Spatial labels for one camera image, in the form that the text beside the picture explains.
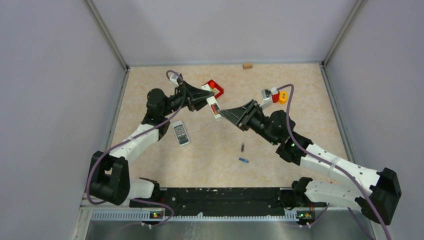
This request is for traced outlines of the red AAA battery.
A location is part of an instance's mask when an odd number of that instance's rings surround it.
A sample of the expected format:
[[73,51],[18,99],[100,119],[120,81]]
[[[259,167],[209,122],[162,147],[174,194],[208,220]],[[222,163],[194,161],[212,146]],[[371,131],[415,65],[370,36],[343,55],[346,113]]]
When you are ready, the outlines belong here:
[[210,107],[211,107],[211,109],[213,111],[213,114],[215,116],[219,115],[219,110],[220,109],[219,109],[219,107],[218,107],[218,105],[216,103],[212,104]]

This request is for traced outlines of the grey remote control with buttons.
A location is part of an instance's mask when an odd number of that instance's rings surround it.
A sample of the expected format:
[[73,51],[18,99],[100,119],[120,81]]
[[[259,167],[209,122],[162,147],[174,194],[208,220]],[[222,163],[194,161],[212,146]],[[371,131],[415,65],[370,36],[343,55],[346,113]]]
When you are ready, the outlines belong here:
[[173,122],[171,126],[175,134],[178,145],[180,147],[188,145],[190,143],[190,138],[188,136],[184,123],[181,120],[179,120],[179,121]]

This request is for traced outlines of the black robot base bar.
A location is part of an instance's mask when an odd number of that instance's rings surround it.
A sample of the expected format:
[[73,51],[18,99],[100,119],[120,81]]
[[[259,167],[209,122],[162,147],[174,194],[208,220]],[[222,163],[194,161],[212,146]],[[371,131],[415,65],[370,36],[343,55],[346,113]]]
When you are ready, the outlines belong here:
[[283,216],[295,208],[325,207],[324,202],[311,202],[305,195],[295,194],[288,187],[233,188],[161,188],[152,198],[130,200],[131,208],[148,208],[154,203],[170,207],[166,214],[176,217],[262,217]]

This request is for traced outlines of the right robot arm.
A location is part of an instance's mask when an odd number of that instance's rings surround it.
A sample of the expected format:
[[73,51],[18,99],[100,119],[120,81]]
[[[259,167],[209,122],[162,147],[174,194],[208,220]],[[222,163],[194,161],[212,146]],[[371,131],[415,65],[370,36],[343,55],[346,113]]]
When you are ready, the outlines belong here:
[[243,106],[221,109],[219,114],[242,131],[253,130],[272,145],[288,163],[311,168],[337,180],[338,185],[302,178],[292,184],[293,200],[299,206],[326,202],[359,210],[375,223],[392,223],[402,191],[397,173],[390,168],[375,170],[357,165],[324,150],[296,133],[296,123],[284,110],[270,116],[254,99]]

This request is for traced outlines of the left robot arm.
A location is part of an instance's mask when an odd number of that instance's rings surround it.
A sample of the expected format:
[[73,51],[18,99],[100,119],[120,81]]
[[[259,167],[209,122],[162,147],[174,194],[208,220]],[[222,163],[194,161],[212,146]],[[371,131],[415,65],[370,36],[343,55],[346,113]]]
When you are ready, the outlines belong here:
[[143,152],[160,141],[167,133],[170,121],[187,107],[198,111],[214,96],[210,89],[196,88],[178,81],[171,96],[159,89],[150,90],[146,96],[146,114],[141,124],[122,142],[106,151],[93,154],[86,184],[86,197],[90,204],[111,203],[121,205],[126,200],[141,198],[149,207],[160,202],[157,183],[147,178],[130,179],[129,166]]

